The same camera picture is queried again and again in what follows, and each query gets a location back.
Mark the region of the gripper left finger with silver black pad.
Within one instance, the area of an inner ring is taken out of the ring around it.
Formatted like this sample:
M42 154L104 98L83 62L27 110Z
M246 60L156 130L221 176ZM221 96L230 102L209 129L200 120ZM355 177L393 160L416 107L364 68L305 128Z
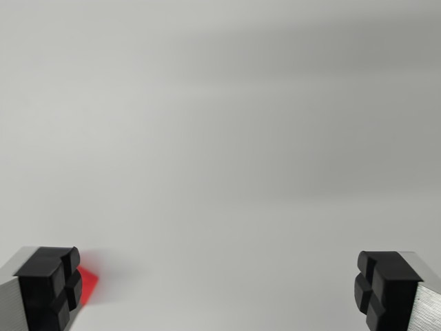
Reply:
M1 266L2 330L70 330L82 308L76 247L20 248Z

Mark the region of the gripper right finger with silver black pad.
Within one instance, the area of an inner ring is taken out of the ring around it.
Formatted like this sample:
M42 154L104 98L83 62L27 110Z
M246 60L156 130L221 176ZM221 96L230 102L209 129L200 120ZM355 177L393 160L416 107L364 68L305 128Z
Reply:
M439 330L440 277L414 252L362 251L356 305L370 330Z

